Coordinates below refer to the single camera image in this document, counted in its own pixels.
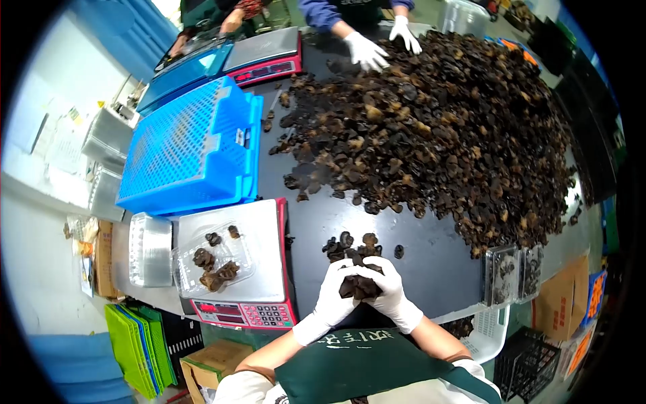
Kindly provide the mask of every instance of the digital weighing scale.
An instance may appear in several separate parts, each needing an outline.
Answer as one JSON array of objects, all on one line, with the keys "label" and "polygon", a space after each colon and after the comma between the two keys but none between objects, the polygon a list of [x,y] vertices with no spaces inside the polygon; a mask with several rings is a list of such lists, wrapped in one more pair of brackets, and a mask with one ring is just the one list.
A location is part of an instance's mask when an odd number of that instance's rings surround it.
[{"label": "digital weighing scale", "polygon": [[236,42],[224,73],[238,86],[302,71],[300,32],[288,27]]},{"label": "digital weighing scale", "polygon": [[266,32],[233,43],[214,30],[191,39],[196,50],[177,61],[164,55],[137,107],[142,117],[227,75],[242,87],[302,71],[298,27]]},{"label": "digital weighing scale", "polygon": [[178,245],[232,220],[245,238],[253,274],[191,299],[200,320],[222,326],[290,329],[296,322],[293,287],[285,265],[285,198],[267,199],[182,216]]},{"label": "digital weighing scale", "polygon": [[222,77],[222,67],[233,42],[216,36],[202,39],[200,44],[199,48],[169,65],[164,55],[157,67],[160,70],[155,73],[137,106],[141,116],[146,117],[182,94]]}]

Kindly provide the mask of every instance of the cardboard box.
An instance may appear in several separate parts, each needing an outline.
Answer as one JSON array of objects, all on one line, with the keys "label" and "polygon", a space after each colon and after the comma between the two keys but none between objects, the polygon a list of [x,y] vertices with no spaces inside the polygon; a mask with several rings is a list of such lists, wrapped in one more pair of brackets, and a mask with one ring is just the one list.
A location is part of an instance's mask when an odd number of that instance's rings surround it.
[{"label": "cardboard box", "polygon": [[532,301],[532,328],[567,341],[577,330],[588,305],[588,255],[570,262],[541,286]]},{"label": "cardboard box", "polygon": [[94,253],[95,292],[99,296],[116,298],[121,292],[112,283],[112,223],[99,220],[99,234],[96,236]]},{"label": "cardboard box", "polygon": [[220,339],[183,357],[180,364],[193,403],[205,404],[200,386],[217,389],[220,381],[235,372],[240,362],[252,352],[253,348],[249,345]]}]

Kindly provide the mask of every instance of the white shirt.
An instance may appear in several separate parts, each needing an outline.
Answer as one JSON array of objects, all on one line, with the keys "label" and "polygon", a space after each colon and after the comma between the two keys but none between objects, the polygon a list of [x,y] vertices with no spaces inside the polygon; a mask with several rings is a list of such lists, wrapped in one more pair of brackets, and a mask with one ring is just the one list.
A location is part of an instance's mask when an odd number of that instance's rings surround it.
[{"label": "white shirt", "polygon": [[[485,378],[485,370],[471,359],[453,362],[471,375],[490,385],[500,395],[495,384]],[[280,384],[272,384],[256,372],[243,371],[225,377],[218,386],[214,404],[288,404],[285,390]],[[481,398],[440,379],[418,381],[408,386],[394,388],[368,396],[369,404],[428,403],[428,404],[486,404]]]}]

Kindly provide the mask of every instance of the hand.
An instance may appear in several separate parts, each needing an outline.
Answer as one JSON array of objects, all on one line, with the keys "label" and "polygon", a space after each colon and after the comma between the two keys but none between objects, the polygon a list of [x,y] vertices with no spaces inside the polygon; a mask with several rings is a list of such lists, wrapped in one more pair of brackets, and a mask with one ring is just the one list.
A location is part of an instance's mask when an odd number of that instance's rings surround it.
[{"label": "hand", "polygon": [[419,46],[419,42],[417,42],[413,34],[408,29],[407,17],[395,16],[395,25],[393,26],[393,29],[390,30],[390,37],[388,39],[392,41],[398,35],[404,39],[406,50],[411,50],[412,48],[414,54],[419,55],[422,53],[422,47]]},{"label": "hand", "polygon": [[386,51],[357,31],[348,34],[343,40],[350,48],[352,64],[356,65],[357,63],[361,63],[362,69],[366,71],[375,69],[378,72],[390,66],[383,58],[383,56],[388,57]]},{"label": "hand", "polygon": [[351,259],[342,259],[329,265],[314,311],[292,328],[299,344],[306,346],[321,338],[357,307],[358,300],[351,297],[341,299],[339,288],[346,276],[356,275],[359,270],[368,269],[352,266]]},{"label": "hand", "polygon": [[172,44],[168,55],[172,58],[179,56],[182,53],[182,47],[186,44],[186,41],[189,40],[189,37],[186,35],[180,35],[175,39],[175,43]]},{"label": "hand", "polygon": [[242,18],[244,17],[244,10],[237,8],[229,14],[220,27],[220,32],[234,32],[240,25],[242,25]]},{"label": "hand", "polygon": [[381,275],[379,272],[367,268],[365,271],[362,268],[357,271],[358,275],[375,281],[377,286],[384,291],[374,302],[366,302],[381,314],[390,317],[401,332],[410,334],[422,321],[424,314],[404,295],[402,277],[397,273],[393,264],[385,258],[366,257],[363,261],[364,264],[380,266],[384,272],[384,275]]}]

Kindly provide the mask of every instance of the blue perforated basket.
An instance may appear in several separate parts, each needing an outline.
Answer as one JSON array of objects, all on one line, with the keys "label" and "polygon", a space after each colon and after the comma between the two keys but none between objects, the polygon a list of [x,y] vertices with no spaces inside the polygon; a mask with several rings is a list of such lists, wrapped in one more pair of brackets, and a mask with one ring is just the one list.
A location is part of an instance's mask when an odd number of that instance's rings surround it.
[{"label": "blue perforated basket", "polygon": [[224,76],[148,115],[134,132],[116,204],[166,215],[253,200],[262,102]]}]

